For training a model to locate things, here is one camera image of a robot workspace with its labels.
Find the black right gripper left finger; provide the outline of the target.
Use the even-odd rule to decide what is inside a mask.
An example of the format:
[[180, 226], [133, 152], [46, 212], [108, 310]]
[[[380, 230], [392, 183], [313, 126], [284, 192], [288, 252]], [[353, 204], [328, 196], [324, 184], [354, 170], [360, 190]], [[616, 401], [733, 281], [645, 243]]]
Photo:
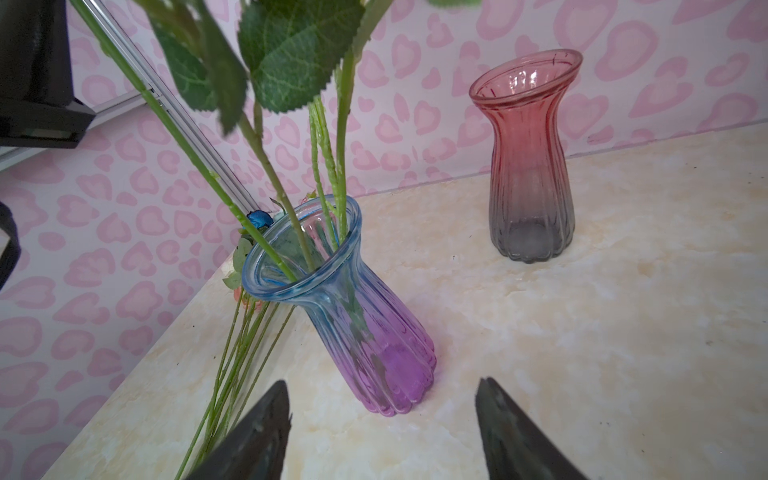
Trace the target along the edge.
[[278, 380], [187, 479], [279, 479], [290, 429], [288, 387]]

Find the pink double rose stem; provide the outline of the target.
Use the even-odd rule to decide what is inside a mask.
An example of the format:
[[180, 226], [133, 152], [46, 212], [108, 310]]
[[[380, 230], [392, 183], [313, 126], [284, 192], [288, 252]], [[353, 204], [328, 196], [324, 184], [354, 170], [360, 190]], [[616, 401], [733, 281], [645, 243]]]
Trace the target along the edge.
[[323, 213], [347, 237], [345, 144], [355, 70], [390, 2], [244, 1], [235, 46], [203, 1], [138, 5], [184, 102], [217, 113], [223, 134], [241, 131], [316, 269], [309, 237], [264, 151], [263, 113], [308, 108], [313, 159], [325, 162], [336, 203], [323, 200]]

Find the purple blue glass vase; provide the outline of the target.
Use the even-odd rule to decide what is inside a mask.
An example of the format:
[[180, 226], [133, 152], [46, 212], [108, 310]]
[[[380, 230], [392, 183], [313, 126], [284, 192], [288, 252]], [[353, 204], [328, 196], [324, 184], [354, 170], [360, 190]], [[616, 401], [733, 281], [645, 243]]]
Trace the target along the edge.
[[433, 340], [398, 296], [361, 258], [362, 213], [348, 198], [340, 234], [333, 197], [296, 209], [301, 228], [277, 220], [265, 240], [279, 267], [255, 246], [242, 267], [244, 290], [266, 302], [302, 308], [355, 397], [391, 417], [420, 403], [435, 379]]

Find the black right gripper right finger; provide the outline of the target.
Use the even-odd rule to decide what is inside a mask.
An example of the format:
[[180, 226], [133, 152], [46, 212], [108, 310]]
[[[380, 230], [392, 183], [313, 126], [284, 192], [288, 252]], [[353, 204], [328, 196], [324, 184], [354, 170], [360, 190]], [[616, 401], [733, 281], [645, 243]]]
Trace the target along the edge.
[[480, 380], [475, 410], [491, 479], [586, 479], [495, 379]]

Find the red grey glass vase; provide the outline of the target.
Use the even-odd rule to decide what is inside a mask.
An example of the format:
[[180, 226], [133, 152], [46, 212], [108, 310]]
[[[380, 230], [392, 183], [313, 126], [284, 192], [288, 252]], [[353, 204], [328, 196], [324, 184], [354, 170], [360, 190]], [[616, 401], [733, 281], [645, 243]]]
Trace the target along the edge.
[[505, 62], [469, 89], [494, 133], [489, 230], [513, 261], [545, 262], [571, 243], [575, 213], [557, 113], [583, 62], [553, 49]]

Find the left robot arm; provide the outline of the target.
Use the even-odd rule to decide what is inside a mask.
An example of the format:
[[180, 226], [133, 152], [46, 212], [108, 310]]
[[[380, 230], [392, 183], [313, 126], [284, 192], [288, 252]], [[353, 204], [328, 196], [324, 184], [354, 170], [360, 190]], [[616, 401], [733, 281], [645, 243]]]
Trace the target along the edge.
[[1, 3], [1, 145], [74, 149], [96, 113], [76, 98], [63, 0]]

